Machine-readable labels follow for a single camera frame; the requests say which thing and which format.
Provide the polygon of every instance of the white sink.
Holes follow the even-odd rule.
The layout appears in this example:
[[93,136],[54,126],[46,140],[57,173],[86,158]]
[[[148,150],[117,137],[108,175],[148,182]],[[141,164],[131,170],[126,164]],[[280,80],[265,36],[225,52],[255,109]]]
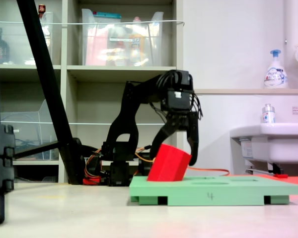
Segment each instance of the white sink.
[[298,123],[262,123],[230,131],[243,156],[268,163],[298,163]]

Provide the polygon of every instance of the shelf board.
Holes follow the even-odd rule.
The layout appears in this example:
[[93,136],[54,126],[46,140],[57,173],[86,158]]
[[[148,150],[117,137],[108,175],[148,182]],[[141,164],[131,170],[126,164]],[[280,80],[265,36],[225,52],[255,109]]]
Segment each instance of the shelf board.
[[194,89],[198,95],[298,95],[298,89]]
[[176,67],[153,66],[89,66],[69,65],[69,74],[78,82],[125,83],[127,81],[144,82]]
[[83,4],[170,5],[173,0],[78,0]]
[[[54,65],[56,79],[61,79],[61,66]],[[0,64],[0,82],[39,82],[35,65]]]
[[59,165],[58,160],[14,160],[13,165]]
[[[102,166],[110,166],[110,163],[112,161],[102,161],[101,165]],[[129,163],[129,166],[138,166],[139,162],[138,161],[127,161]]]

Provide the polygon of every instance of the green foam board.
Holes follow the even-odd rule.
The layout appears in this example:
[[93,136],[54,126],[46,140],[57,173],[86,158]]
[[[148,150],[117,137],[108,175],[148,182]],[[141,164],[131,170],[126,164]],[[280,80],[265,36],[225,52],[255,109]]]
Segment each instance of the green foam board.
[[289,204],[298,185],[257,176],[185,177],[177,182],[151,182],[136,176],[130,186],[131,202],[139,205],[227,206]]

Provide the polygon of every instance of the floor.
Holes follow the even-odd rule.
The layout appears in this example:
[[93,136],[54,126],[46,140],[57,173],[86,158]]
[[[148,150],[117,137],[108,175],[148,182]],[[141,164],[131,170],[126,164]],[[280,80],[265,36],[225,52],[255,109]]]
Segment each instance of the floor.
[[298,238],[290,205],[167,207],[129,202],[128,187],[16,184],[0,238]]

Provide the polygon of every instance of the pump bottle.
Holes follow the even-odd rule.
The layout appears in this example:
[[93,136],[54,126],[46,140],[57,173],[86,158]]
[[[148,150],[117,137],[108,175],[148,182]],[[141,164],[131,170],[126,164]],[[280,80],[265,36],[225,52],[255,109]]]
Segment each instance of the pump bottle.
[[273,62],[267,70],[264,88],[288,88],[288,77],[278,58],[281,51],[273,50],[270,53],[273,55]]

